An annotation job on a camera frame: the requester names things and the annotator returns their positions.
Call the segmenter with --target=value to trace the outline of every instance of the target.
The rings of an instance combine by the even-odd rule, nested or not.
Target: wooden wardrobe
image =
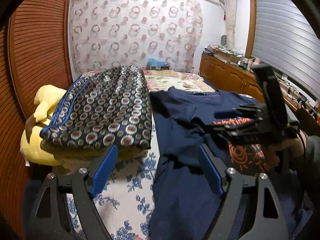
[[[0,32],[0,213],[24,239],[21,200],[30,168],[20,153],[37,90],[72,83],[68,56],[69,0],[24,0]]]

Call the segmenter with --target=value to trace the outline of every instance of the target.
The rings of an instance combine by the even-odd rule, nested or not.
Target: circle pattern curtain
[[[71,58],[76,74],[120,65],[193,71],[203,18],[197,0],[70,0]]]

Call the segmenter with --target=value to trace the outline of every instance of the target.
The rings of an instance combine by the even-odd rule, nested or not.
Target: patterned pillow
[[[87,72],[71,85],[50,125],[41,130],[41,148],[96,150],[114,143],[149,149],[151,127],[149,91],[140,68]]]

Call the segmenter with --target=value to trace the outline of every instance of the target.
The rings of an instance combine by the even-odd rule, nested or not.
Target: floral bedsheet
[[[149,91],[174,86],[186,91],[214,92],[202,77],[170,70],[144,70]],[[153,181],[159,160],[156,127],[152,115],[151,149],[145,156],[118,162],[104,190],[94,199],[95,206],[114,240],[132,240],[135,235],[149,240],[149,221],[154,209]],[[72,194],[67,195],[73,226],[85,239]]]
[[[176,72],[172,70],[144,70],[149,91],[167,91],[169,87],[184,91],[214,92],[214,89],[204,83],[202,77],[193,73]]]

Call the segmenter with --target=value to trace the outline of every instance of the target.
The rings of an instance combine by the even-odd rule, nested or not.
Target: yellow stuffed animal
[[[45,85],[39,88],[34,100],[38,107],[33,116],[27,120],[26,129],[23,131],[20,141],[20,147],[30,162],[50,166],[63,164],[63,161],[56,160],[53,154],[40,148],[42,138],[39,134],[44,127],[43,125],[49,125],[52,114],[65,93],[66,90],[53,85]]]
[[[99,156],[103,152],[103,149],[81,150],[79,155],[77,149],[60,152],[55,150],[54,153],[49,153],[40,148],[43,140],[40,137],[40,131],[50,124],[53,112],[65,93],[66,90],[53,85],[45,85],[38,90],[34,100],[35,105],[38,105],[38,107],[33,116],[26,121],[26,127],[20,141],[20,147],[28,161],[50,166],[63,165],[68,168],[69,163],[81,162],[83,161],[81,159],[86,157],[90,159],[91,157]],[[141,150],[135,147],[119,147],[117,161],[145,156],[147,153],[148,150]]]

